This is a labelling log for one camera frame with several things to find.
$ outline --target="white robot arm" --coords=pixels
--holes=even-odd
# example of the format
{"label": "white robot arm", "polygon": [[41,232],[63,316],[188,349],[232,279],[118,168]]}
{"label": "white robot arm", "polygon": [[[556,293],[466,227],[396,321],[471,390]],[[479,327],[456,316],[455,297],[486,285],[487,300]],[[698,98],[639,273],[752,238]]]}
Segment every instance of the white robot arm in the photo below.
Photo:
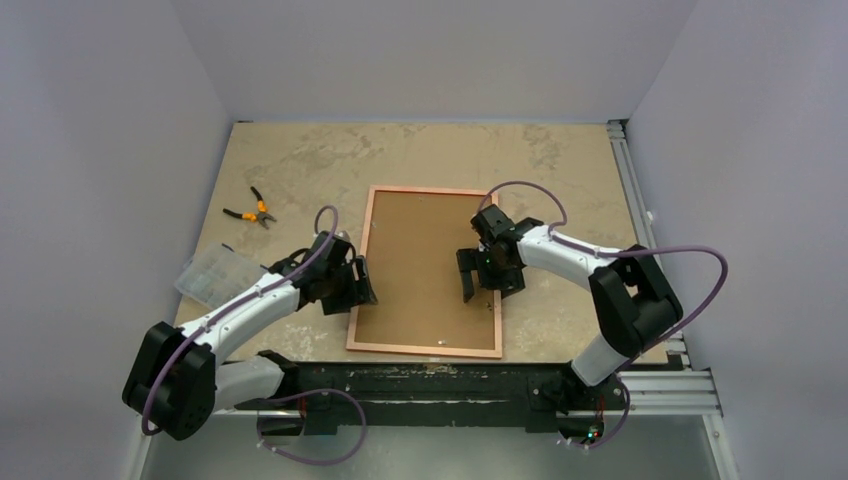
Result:
{"label": "white robot arm", "polygon": [[[466,301],[474,294],[473,270],[481,287],[505,297],[524,288],[524,267],[547,270],[592,293],[601,333],[571,362],[584,387],[609,378],[683,316],[651,256],[620,255],[620,249],[562,235],[533,218],[514,223],[495,205],[478,212],[471,225],[480,236],[479,247],[457,251]],[[637,293],[631,296],[628,287]]]}
{"label": "white robot arm", "polygon": [[[352,251],[343,236],[321,232],[311,248],[275,263],[255,285],[209,314],[179,328],[165,322],[154,325],[124,386],[124,403],[143,413],[152,394],[146,415],[182,440],[214,411],[273,397],[290,365],[285,358],[259,352],[244,362],[226,360],[265,327],[309,303],[320,301],[325,315],[376,303],[365,259],[348,260]],[[300,254],[303,263],[295,260]],[[169,362],[171,367],[157,383]]]}

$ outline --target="marble-patterned surface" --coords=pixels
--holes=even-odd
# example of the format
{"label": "marble-patterned surface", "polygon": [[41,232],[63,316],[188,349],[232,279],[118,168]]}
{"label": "marble-patterned surface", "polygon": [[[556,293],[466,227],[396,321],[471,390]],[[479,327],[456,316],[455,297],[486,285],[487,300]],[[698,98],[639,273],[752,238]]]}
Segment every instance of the marble-patterned surface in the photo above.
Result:
{"label": "marble-patterned surface", "polygon": [[[563,233],[611,247],[635,242],[609,139],[601,125],[238,123],[198,250],[223,242],[270,265],[311,244],[315,213],[328,203],[338,207],[340,228],[359,245],[370,185],[486,190],[514,179],[540,183],[560,197],[569,220],[560,229]],[[262,192],[270,213],[279,220],[270,230],[221,213],[223,207],[255,208],[251,185]],[[547,197],[525,187],[502,190],[500,205],[516,219],[533,216],[548,223],[558,219]],[[525,272],[527,289],[503,303],[502,361],[573,358],[598,333],[590,294],[549,273]],[[176,324],[205,313],[204,306],[184,298]],[[348,352],[347,327],[348,315],[324,317],[320,306],[311,305],[268,327],[234,358],[272,349],[293,360],[421,360]],[[665,354],[648,352],[642,361],[665,362]]]}

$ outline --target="wooden frame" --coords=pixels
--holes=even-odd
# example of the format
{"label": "wooden frame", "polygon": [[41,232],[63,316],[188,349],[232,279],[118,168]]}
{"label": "wooden frame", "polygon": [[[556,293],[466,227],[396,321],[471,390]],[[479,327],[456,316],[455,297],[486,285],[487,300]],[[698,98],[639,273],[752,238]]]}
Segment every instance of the wooden frame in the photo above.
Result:
{"label": "wooden frame", "polygon": [[[372,185],[368,191],[368,204],[365,207],[365,223],[362,227],[362,243],[359,248],[361,255],[366,255],[368,250],[368,237],[371,233],[371,217],[374,211],[374,198],[377,192],[401,192],[401,193],[428,193],[428,194],[447,194],[447,195],[474,195],[485,196],[488,192],[485,190],[467,190],[467,189],[451,189],[451,188],[423,188],[423,187],[399,187],[389,185]],[[493,204],[498,203],[497,192],[491,196]],[[453,356],[453,357],[474,357],[474,358],[494,358],[503,357],[503,322],[501,318],[501,292],[494,292],[494,300],[492,305],[492,313],[494,316],[494,349],[474,349],[474,348],[450,348],[450,347],[430,347],[418,345],[400,345],[388,343],[365,343],[356,341],[356,319],[359,313],[359,307],[355,307],[350,312],[350,323],[347,329],[347,349],[369,352],[384,352],[384,353],[409,353],[414,355],[435,355],[435,356]]]}

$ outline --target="purple cable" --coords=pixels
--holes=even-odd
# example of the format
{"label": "purple cable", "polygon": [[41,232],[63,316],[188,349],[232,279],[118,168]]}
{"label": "purple cable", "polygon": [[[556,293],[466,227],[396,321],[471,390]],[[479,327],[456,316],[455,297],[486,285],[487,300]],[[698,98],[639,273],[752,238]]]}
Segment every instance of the purple cable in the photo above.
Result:
{"label": "purple cable", "polygon": [[291,395],[291,396],[284,397],[284,398],[275,398],[275,399],[271,399],[271,400],[267,400],[267,401],[269,403],[286,403],[286,402],[290,402],[292,400],[297,400],[298,398],[308,397],[309,395],[315,395],[315,394],[318,394],[318,393],[325,393],[325,392],[344,397],[346,400],[348,400],[350,403],[352,403],[353,406],[356,407],[357,413],[359,413],[359,419],[362,421],[362,429],[360,430],[360,433],[359,433],[359,439],[356,441],[356,444],[353,446],[353,448],[348,450],[347,453],[345,453],[344,455],[342,455],[340,457],[336,457],[336,458],[333,458],[333,459],[330,459],[330,460],[316,460],[314,458],[301,457],[299,455],[289,453],[285,450],[280,450],[277,447],[268,445],[268,443],[265,442],[265,438],[262,436],[262,430],[261,430],[262,419],[261,418],[256,419],[256,435],[259,437],[259,444],[261,446],[265,447],[267,450],[269,450],[273,453],[276,453],[277,455],[282,455],[283,457],[286,457],[290,460],[294,460],[296,462],[304,463],[306,465],[314,465],[314,466],[318,466],[318,467],[329,467],[330,465],[336,465],[336,464],[342,463],[345,460],[347,460],[348,458],[352,457],[356,452],[359,451],[360,448],[362,448],[362,444],[365,443],[365,435],[368,432],[368,430],[367,430],[368,425],[365,423],[365,411],[362,409],[362,405],[360,405],[359,402],[357,402],[356,399],[353,398],[353,396],[351,396],[349,393],[343,392],[341,390],[336,390],[335,388],[318,388],[318,389],[315,389],[315,390],[309,390],[307,392],[298,393],[297,395]]}
{"label": "purple cable", "polygon": [[[317,250],[315,250],[315,253],[312,256],[306,259],[306,261],[301,263],[297,268],[292,270],[288,275],[263,288],[260,291],[263,295],[269,292],[270,290],[274,290],[275,288],[282,286],[290,279],[294,278],[296,275],[299,275],[300,272],[306,269],[306,267],[308,267],[314,261],[314,259],[318,258],[319,254],[323,252],[325,248],[327,248],[327,245],[329,245],[330,240],[332,240],[333,236],[335,236],[336,234],[336,227],[338,227],[339,225],[339,211],[336,210],[336,207],[332,205],[325,205],[321,207],[321,210],[318,210],[318,214],[315,216],[316,229],[318,226],[318,220],[321,218],[321,214],[327,210],[333,212],[333,226],[330,228],[330,234],[327,236],[327,238],[324,239],[324,242],[321,243],[321,245],[318,247]],[[239,297],[232,303],[227,304],[226,307],[221,309],[221,311],[213,315],[212,318],[210,318],[209,321],[206,322],[205,328],[208,329],[215,326],[215,324],[217,324],[225,315],[241,307],[245,303],[253,300],[254,298],[257,298],[258,296],[259,293],[252,292],[249,295]],[[204,327],[201,326],[194,333],[189,335],[183,341],[183,343],[181,343],[180,346],[177,347],[176,350],[174,350],[174,353],[171,354],[170,358],[168,358],[168,360],[165,362],[165,365],[163,365],[162,369],[159,370],[159,374],[156,376],[156,380],[153,381],[153,385],[151,385],[150,387],[150,393],[147,394],[147,400],[144,402],[144,409],[142,409],[141,413],[141,431],[145,435],[156,435],[157,433],[162,431],[162,429],[159,427],[151,429],[149,425],[150,413],[153,411],[153,400],[154,398],[156,398],[156,394],[159,392],[159,387],[162,386],[162,382],[165,380],[165,377],[168,375],[168,372],[174,366],[174,363],[177,362],[177,360],[180,358],[180,355],[182,355],[183,351],[185,351],[185,349],[188,348],[189,345],[191,345],[195,340],[197,340],[197,338],[203,333],[203,331]]]}
{"label": "purple cable", "polygon": [[510,185],[524,185],[525,187],[532,187],[532,188],[535,188],[536,190],[539,190],[540,192],[544,193],[545,195],[550,197],[550,199],[553,200],[554,203],[556,203],[557,208],[559,208],[559,213],[562,215],[562,223],[557,222],[554,225],[555,226],[565,225],[565,223],[568,222],[568,215],[566,215],[566,213],[565,213],[565,207],[562,206],[562,202],[559,201],[559,199],[556,197],[556,195],[554,195],[553,192],[551,192],[547,188],[545,188],[541,185],[535,184],[533,182],[528,182],[526,180],[510,180],[508,182],[503,182],[503,183],[499,183],[499,184],[495,185],[494,187],[492,187],[491,190],[488,191],[488,193],[486,193],[486,195],[483,197],[483,199],[480,200],[480,205],[477,206],[477,211],[479,212],[480,210],[483,210],[483,208],[486,206],[486,200],[491,198],[493,193],[495,193],[496,191],[500,190],[503,187],[508,187]]}
{"label": "purple cable", "polygon": [[[535,188],[536,190],[541,191],[545,195],[549,196],[551,198],[551,200],[553,200],[554,203],[556,203],[557,208],[559,208],[560,213],[562,213],[562,221],[551,223],[548,226],[548,235],[551,237],[551,240],[553,240],[556,243],[559,243],[560,245],[564,245],[566,247],[573,248],[575,250],[581,251],[581,252],[586,253],[588,255],[597,256],[599,258],[632,258],[632,257],[645,257],[645,256],[648,256],[648,255],[664,255],[664,254],[667,254],[667,253],[700,252],[700,253],[710,254],[710,255],[712,255],[712,256],[714,256],[718,259],[719,264],[721,265],[721,272],[719,273],[718,280],[716,280],[715,286],[712,288],[712,290],[710,290],[710,293],[706,296],[706,298],[704,298],[704,301],[702,301],[700,305],[695,307],[695,309],[692,310],[692,312],[689,313],[689,315],[687,315],[686,318],[684,318],[682,321],[678,322],[677,325],[675,325],[674,327],[669,329],[665,334],[663,334],[657,340],[655,340],[653,343],[648,345],[644,349],[644,351],[650,350],[650,349],[654,348],[655,346],[659,345],[660,343],[668,340],[669,338],[671,338],[672,335],[674,335],[675,333],[677,333],[680,330],[682,330],[683,328],[685,328],[686,325],[689,325],[690,323],[692,323],[692,320],[697,318],[698,315],[700,315],[701,312],[703,312],[704,309],[706,309],[707,306],[709,306],[709,304],[712,303],[713,299],[715,299],[716,295],[718,295],[718,292],[721,290],[721,287],[724,286],[724,282],[727,280],[727,270],[728,270],[727,258],[725,258],[725,256],[722,255],[721,252],[719,252],[718,250],[716,250],[712,247],[706,247],[706,246],[703,246],[703,245],[682,245],[682,246],[677,246],[677,247],[648,248],[648,249],[645,249],[645,250],[633,250],[633,251],[628,251],[628,252],[624,252],[624,251],[622,251],[622,252],[604,252],[604,251],[595,251],[592,248],[589,248],[589,247],[586,247],[584,245],[580,245],[580,244],[577,244],[577,243],[574,243],[574,242],[570,242],[570,241],[568,241],[564,238],[561,238],[557,235],[554,235],[554,233],[555,233],[554,228],[565,225],[568,222],[568,216],[565,213],[565,207],[563,207],[562,202],[560,202],[560,200],[556,197],[556,195],[554,195],[550,190],[548,190],[547,188],[545,188],[541,185],[535,184],[533,182],[528,182],[528,181],[525,181],[525,180],[512,180],[512,181],[509,181],[509,182],[503,182],[503,183],[500,183],[498,185],[495,185],[491,190],[489,190],[488,193],[486,193],[486,196],[483,197],[483,200],[480,202],[480,205],[477,207],[477,211],[479,212],[480,210],[483,209],[483,207],[485,207],[486,199],[491,197],[491,195],[493,193],[495,193],[495,191],[497,191],[497,190],[499,190],[503,187],[509,186],[509,185],[524,185],[524,186],[527,186],[527,187],[532,187],[532,188]],[[636,358],[632,358],[632,359],[628,360],[619,369],[627,368],[628,366],[630,366],[631,363],[633,363],[634,360],[636,360]]]}

